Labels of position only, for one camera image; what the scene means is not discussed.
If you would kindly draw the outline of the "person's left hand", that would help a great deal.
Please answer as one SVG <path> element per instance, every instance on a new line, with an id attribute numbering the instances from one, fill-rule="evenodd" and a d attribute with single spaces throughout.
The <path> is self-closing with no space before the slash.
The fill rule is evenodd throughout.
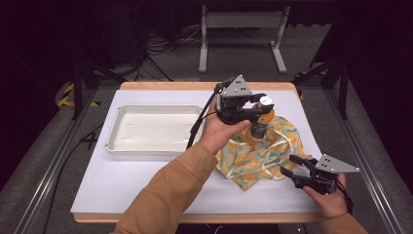
<path id="1" fill-rule="evenodd" d="M 216 98 L 212 100 L 208 108 L 203 133 L 200 137 L 200 143 L 212 154 L 216 154 L 222 149 L 233 135 L 240 133 L 250 126 L 248 120 L 241 121 L 236 125 L 224 124 L 215 113 L 215 107 Z"/>

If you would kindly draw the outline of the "black metal stand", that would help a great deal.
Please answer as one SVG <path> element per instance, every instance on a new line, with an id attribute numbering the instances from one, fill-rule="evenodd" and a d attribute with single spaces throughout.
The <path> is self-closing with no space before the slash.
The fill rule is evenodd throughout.
<path id="1" fill-rule="evenodd" d="M 344 60 L 336 59 L 329 62 L 322 63 L 316 68 L 311 69 L 306 73 L 302 73 L 292 81 L 292 84 L 297 86 L 317 74 L 325 71 L 320 85 L 325 90 L 331 90 L 337 81 L 339 85 L 338 110 L 343 119 L 347 119 L 347 92 L 348 92 L 348 67 Z"/>
<path id="2" fill-rule="evenodd" d="M 95 62 L 92 62 L 85 58 L 79 58 L 73 65 L 73 84 L 74 84 L 74 104 L 75 110 L 73 114 L 73 120 L 76 120 L 83 109 L 82 98 L 82 84 L 85 84 L 88 89 L 96 89 L 98 87 L 98 81 L 94 71 L 97 70 L 109 79 L 123 84 L 126 79 L 115 74 L 107 68 L 103 68 Z"/>

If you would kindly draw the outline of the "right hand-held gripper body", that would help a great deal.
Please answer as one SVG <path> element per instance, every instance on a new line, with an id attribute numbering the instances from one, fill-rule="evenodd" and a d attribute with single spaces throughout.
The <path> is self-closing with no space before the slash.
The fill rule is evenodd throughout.
<path id="1" fill-rule="evenodd" d="M 309 186 L 320 194 L 331 194 L 336 189 L 345 193 L 344 185 L 338 181 L 338 174 L 359 172 L 359 167 L 352 166 L 327 154 L 323 154 L 316 166 L 312 170 L 309 170 L 310 176 L 304 176 L 303 180 L 293 183 L 296 188 Z"/>

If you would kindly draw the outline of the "orange bottle with white cap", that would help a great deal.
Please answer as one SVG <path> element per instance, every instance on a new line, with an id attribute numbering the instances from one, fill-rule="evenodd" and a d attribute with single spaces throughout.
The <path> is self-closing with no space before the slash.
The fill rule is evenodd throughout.
<path id="1" fill-rule="evenodd" d="M 250 134 L 254 141 L 260 141 L 265 138 L 267 128 L 275 116 L 273 101 L 270 97 L 264 96 L 252 106 L 253 109 L 262 107 L 269 109 L 269 112 L 261 114 L 257 122 L 251 124 Z"/>

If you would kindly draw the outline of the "orange-print cloth bag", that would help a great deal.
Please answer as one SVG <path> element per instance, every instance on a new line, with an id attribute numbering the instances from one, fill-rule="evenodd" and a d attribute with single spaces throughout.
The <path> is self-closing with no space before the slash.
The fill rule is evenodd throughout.
<path id="1" fill-rule="evenodd" d="M 294 154 L 309 158 L 299 131 L 281 116 L 275 116 L 263 139 L 255 141 L 246 129 L 230 138 L 216 154 L 216 169 L 247 191 L 260 179 L 281 180 L 281 168 L 293 171 L 297 164 L 289 160 Z"/>

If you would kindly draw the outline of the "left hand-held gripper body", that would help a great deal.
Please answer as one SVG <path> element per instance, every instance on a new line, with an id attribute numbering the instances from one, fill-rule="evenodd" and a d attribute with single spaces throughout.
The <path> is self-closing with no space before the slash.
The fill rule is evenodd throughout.
<path id="1" fill-rule="evenodd" d="M 223 123 L 235 125 L 243 120 L 257 122 L 260 116 L 258 109 L 244 108 L 253 93 L 242 75 L 218 83 L 215 90 L 216 113 Z"/>

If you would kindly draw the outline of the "white table mat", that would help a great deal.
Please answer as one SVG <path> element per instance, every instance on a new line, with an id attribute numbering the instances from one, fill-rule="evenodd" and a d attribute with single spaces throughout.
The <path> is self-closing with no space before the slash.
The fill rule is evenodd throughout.
<path id="1" fill-rule="evenodd" d="M 105 143 L 119 107 L 138 104 L 203 108 L 210 95 L 210 91 L 117 91 L 71 208 L 75 217 L 121 215 L 152 176 L 177 156 L 116 156 L 110 153 Z M 186 214 L 301 214 L 317 210 L 315 203 L 288 178 L 261 179 L 243 191 L 221 172 L 214 171 Z"/>

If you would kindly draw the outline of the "person's right hand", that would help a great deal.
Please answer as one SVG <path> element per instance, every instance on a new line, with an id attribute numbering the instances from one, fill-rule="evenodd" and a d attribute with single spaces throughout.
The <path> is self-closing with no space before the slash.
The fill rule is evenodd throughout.
<path id="1" fill-rule="evenodd" d="M 309 186 L 304 186 L 303 190 L 318 205 L 325 219 L 332 219 L 349 212 L 345 195 L 340 190 L 327 195 L 321 195 Z"/>

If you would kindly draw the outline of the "yellow black hazard tape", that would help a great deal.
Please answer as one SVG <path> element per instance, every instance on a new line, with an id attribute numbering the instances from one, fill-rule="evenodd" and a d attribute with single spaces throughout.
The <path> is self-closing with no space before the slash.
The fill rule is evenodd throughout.
<path id="1" fill-rule="evenodd" d="M 74 90 L 74 83 L 69 82 L 66 88 L 63 91 L 63 94 L 60 98 L 60 100 L 57 102 L 58 106 L 69 106 L 69 107 L 74 107 L 75 102 L 69 100 L 69 96 L 71 92 Z"/>

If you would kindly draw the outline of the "white plastic tray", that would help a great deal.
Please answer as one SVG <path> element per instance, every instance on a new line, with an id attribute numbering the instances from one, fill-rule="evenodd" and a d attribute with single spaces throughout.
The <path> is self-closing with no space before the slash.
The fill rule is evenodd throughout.
<path id="1" fill-rule="evenodd" d="M 198 105 L 123 105 L 105 143 L 116 156 L 176 156 L 185 151 Z"/>

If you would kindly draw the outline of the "white metal table frame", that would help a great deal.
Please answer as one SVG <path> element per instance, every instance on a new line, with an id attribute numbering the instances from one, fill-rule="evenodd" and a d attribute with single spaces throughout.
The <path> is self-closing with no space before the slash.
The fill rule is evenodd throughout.
<path id="1" fill-rule="evenodd" d="M 289 12 L 289 6 L 274 12 L 211 12 L 206 5 L 203 5 L 199 72 L 207 72 L 207 30 L 209 28 L 274 28 L 276 37 L 269 45 L 279 72 L 284 74 L 287 69 L 280 51 L 280 44 Z"/>

